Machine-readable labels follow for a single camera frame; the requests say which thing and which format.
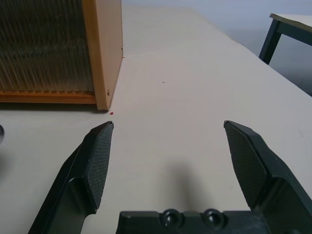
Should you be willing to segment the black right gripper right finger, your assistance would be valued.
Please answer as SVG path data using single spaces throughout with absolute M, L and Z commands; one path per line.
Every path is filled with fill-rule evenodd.
M 253 129 L 225 121 L 235 175 L 251 211 L 262 213 L 272 234 L 310 234 L 312 200 Z

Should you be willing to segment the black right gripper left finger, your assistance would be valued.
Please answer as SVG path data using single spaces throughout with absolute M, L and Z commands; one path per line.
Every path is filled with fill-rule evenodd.
M 108 173 L 114 124 L 93 129 L 61 166 L 30 230 L 31 234 L 79 234 L 100 207 Z

